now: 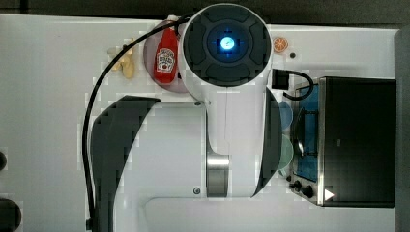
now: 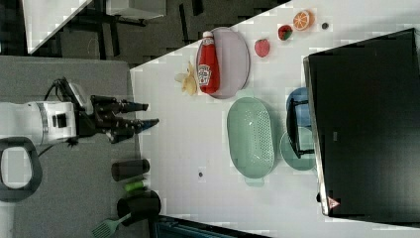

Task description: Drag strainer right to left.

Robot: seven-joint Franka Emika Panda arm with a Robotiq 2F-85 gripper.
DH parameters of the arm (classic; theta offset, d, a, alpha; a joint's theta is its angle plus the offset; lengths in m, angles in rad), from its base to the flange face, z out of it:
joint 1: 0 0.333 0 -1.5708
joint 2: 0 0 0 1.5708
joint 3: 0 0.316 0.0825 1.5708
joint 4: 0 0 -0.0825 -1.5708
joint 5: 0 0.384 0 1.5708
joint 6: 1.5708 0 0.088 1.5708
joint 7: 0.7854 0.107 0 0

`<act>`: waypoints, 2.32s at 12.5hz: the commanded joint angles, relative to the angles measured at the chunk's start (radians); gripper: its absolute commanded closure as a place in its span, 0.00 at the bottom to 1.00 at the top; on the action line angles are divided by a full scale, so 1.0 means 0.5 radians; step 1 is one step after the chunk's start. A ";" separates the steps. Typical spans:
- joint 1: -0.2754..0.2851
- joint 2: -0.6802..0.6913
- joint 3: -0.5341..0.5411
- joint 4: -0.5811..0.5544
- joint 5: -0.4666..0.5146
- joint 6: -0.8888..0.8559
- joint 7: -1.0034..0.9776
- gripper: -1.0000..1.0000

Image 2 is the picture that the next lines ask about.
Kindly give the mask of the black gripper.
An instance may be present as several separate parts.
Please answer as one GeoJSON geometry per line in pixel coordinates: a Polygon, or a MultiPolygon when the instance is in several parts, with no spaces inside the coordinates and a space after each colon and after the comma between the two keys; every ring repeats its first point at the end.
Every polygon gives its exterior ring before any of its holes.
{"type": "MultiPolygon", "coordinates": [[[[81,86],[76,83],[70,83],[68,90],[70,100],[74,104],[76,136],[68,139],[67,143],[77,144],[79,139],[89,138],[96,134],[107,134],[110,136],[114,125],[95,114],[91,100],[81,86]]],[[[148,108],[148,104],[130,101],[121,101],[117,105],[119,113],[147,111],[148,108]]],[[[117,121],[113,129],[113,136],[115,139],[130,139],[135,134],[154,127],[158,122],[158,119],[121,119],[117,121]]]]}

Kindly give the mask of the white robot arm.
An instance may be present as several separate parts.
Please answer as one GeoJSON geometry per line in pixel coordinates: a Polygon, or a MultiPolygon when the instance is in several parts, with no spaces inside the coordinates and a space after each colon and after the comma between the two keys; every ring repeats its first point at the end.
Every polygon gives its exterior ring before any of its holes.
{"type": "Polygon", "coordinates": [[[78,144],[83,138],[104,134],[112,144],[128,140],[154,127],[157,119],[126,119],[129,112],[145,111],[147,104],[113,96],[85,96],[79,85],[64,78],[50,90],[57,101],[31,101],[1,104],[1,137],[25,138],[36,146],[78,144]]]}

